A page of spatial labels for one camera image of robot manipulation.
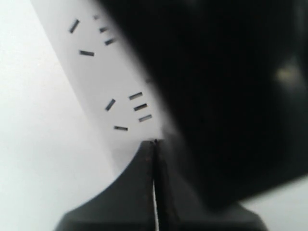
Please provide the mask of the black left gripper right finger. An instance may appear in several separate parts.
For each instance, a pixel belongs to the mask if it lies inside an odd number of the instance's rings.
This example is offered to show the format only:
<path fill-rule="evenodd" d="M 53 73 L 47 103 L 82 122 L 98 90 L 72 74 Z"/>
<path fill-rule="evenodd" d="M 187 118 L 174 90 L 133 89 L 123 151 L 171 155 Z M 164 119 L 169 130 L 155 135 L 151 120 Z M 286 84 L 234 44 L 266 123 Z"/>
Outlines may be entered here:
<path fill-rule="evenodd" d="M 180 176 L 163 140 L 155 140 L 154 188 L 161 231 L 265 231 L 261 217 L 239 203 L 212 211 Z"/>

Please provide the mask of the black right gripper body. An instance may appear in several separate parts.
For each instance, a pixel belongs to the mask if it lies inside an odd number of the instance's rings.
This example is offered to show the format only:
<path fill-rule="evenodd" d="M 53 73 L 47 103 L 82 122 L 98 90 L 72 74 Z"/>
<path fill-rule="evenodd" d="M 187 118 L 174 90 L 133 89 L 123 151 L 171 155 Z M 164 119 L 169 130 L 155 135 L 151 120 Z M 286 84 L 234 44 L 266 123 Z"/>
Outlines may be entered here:
<path fill-rule="evenodd" d="M 308 173 L 305 0 L 103 0 L 219 209 Z"/>

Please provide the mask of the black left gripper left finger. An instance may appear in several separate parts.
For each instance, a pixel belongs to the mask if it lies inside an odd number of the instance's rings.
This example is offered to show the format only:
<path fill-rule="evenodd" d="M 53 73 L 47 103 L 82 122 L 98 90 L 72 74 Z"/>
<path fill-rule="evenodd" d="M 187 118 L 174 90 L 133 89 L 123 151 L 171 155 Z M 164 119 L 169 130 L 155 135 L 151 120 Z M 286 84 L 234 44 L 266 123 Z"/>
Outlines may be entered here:
<path fill-rule="evenodd" d="M 58 231 L 152 231 L 154 143 L 143 141 L 121 175 L 102 193 L 66 213 Z"/>

